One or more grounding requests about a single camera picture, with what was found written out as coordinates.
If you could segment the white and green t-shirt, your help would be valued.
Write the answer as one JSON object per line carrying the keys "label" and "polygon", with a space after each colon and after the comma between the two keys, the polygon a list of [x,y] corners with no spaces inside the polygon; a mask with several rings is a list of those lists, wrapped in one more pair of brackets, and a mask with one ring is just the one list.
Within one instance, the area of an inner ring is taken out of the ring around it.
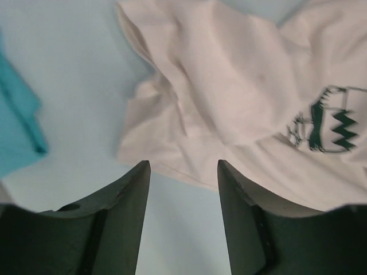
{"label": "white and green t-shirt", "polygon": [[228,161],[327,211],[366,203],[366,2],[306,1],[282,26],[220,1],[123,1],[153,68],[128,101],[118,158],[217,189]]}

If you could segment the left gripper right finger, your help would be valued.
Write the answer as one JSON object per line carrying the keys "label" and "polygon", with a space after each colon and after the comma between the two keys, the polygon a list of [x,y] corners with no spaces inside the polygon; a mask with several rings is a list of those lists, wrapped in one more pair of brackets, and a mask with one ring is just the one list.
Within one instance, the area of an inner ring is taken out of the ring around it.
{"label": "left gripper right finger", "polygon": [[232,274],[365,274],[366,206],[318,211],[217,165]]}

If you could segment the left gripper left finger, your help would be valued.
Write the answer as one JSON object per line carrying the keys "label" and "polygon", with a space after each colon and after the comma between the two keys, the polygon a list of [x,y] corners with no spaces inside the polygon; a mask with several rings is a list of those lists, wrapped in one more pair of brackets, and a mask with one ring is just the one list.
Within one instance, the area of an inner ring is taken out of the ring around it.
{"label": "left gripper left finger", "polygon": [[1,273],[134,274],[150,175],[142,161],[56,211],[1,204]]}

